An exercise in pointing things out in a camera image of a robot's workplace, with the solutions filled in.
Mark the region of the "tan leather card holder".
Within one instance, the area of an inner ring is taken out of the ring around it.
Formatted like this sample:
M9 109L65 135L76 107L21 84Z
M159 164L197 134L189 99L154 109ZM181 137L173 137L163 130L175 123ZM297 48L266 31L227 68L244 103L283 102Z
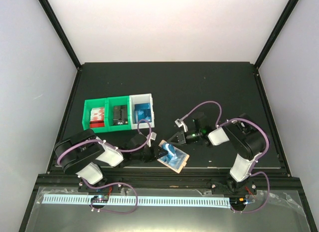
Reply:
M189 154L165 140L159 143L159 148L162 155L160 155L157 161L179 174L186 166Z

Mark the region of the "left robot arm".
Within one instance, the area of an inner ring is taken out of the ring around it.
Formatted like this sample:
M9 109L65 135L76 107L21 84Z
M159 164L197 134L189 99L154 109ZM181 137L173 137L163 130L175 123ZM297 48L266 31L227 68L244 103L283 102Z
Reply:
M89 183L95 191L103 191L108 183L99 162L110 167L123 168L134 163L148 163L167 155L167 151L156 145L156 133L136 134L121 147L116 147L99 138L92 129L84 130L54 146L57 165L67 175L77 175Z

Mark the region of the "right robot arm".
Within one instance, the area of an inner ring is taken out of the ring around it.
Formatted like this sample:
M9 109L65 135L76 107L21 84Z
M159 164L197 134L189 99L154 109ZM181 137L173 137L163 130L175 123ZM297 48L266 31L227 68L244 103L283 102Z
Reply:
M239 193L246 186L259 157L269 148L267 134L246 113L217 128L209 124L203 112L196 113L192 121L193 128L176 132L168 142L175 146L198 142L206 146L219 146L230 142L237 152L234 164L223 182L213 184L217 188L227 189L231 194Z

